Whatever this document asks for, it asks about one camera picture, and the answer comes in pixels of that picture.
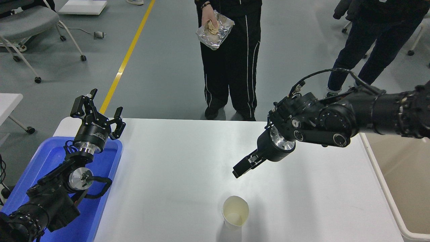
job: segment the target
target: hand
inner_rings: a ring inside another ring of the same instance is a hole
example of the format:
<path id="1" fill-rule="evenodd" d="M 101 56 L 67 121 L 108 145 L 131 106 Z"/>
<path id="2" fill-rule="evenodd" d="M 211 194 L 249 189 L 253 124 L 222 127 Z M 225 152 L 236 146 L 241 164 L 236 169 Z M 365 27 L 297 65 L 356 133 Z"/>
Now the hand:
<path id="1" fill-rule="evenodd" d="M 212 20 L 212 24 L 216 29 L 218 29 L 218 21 L 216 21 L 214 9 L 211 5 L 207 5 L 202 9 L 202 26 L 205 26 L 209 20 Z"/>

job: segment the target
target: robotic arm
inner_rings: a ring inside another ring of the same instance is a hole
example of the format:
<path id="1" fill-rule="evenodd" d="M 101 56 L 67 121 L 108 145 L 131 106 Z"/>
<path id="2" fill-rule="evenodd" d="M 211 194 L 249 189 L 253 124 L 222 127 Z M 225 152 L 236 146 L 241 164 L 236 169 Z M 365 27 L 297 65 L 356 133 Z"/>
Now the robotic arm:
<path id="1" fill-rule="evenodd" d="M 348 72 L 362 85 L 322 100 L 312 93 L 299 93 L 304 79 L 326 71 Z M 294 151 L 296 140 L 346 147 L 358 132 L 430 137 L 430 81 L 414 91 L 386 94 L 350 70 L 319 71 L 300 80 L 288 96 L 274 103 L 265 129 L 257 139 L 257 149 L 233 167 L 236 178 L 265 160 L 282 160 Z"/>
<path id="2" fill-rule="evenodd" d="M 0 213 L 0 242 L 40 241 L 46 228 L 58 230 L 79 216 L 77 206 L 82 199 L 99 198 L 109 189 L 112 180 L 93 176 L 85 165 L 93 161 L 95 153 L 103 152 L 108 136 L 112 140 L 119 138 L 126 124 L 120 117 L 122 107 L 117 108 L 112 120 L 97 111 L 93 103 L 96 93 L 97 89 L 93 89 L 74 102 L 70 116 L 82 119 L 82 124 L 73 140 L 74 147 L 64 147 L 63 163 L 28 189 L 27 203 L 10 215 Z M 116 128 L 111 131 L 113 123 Z M 93 181 L 105 183 L 99 194 L 87 194 Z"/>

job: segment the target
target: white plastic bin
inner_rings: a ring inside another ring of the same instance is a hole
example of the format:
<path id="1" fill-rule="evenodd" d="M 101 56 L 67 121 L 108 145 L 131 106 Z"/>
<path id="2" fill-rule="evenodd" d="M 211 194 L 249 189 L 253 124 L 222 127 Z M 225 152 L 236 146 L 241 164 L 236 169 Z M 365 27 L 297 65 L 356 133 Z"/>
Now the white plastic bin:
<path id="1" fill-rule="evenodd" d="M 430 140 L 360 136 L 404 240 L 430 242 Z"/>

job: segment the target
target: white paper cup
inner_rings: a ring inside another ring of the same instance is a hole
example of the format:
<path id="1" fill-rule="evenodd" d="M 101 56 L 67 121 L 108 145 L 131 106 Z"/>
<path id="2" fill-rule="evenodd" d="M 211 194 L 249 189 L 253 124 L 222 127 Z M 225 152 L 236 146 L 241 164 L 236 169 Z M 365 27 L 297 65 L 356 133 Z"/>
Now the white paper cup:
<path id="1" fill-rule="evenodd" d="M 227 228 L 236 230 L 241 228 L 248 219 L 248 203 L 238 196 L 231 196 L 225 200 L 222 206 L 222 216 Z"/>

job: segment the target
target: yellow floor line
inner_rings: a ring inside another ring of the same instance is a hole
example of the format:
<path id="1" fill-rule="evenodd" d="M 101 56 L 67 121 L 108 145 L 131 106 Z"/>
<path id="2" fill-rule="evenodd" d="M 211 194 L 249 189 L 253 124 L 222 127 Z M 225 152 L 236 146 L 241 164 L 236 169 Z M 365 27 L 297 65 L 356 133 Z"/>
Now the yellow floor line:
<path id="1" fill-rule="evenodd" d="M 104 114 L 104 112 L 108 108 L 109 102 L 111 101 L 112 96 L 114 95 L 115 89 L 117 88 L 118 83 L 120 82 L 120 79 L 121 79 L 121 76 L 123 75 L 124 69 L 126 68 L 127 63 L 129 62 L 130 56 L 133 53 L 134 47 L 136 46 L 137 40 L 140 37 L 142 29 L 145 26 L 146 20 L 148 19 L 148 16 L 151 13 L 152 6 L 154 5 L 154 3 L 155 3 L 155 0 L 152 0 L 148 6 L 148 9 L 146 10 L 145 16 L 143 17 L 142 22 L 140 23 L 139 28 L 137 29 L 137 32 L 133 38 L 132 43 L 130 44 L 129 50 L 127 51 L 127 54 L 124 57 L 123 62 L 121 63 L 120 69 L 118 70 L 118 73 L 114 79 L 114 82 L 112 83 L 111 88 L 107 92 L 107 95 L 103 101 L 103 104 L 101 105 L 101 108 L 99 110 L 99 112 L 101 114 Z"/>

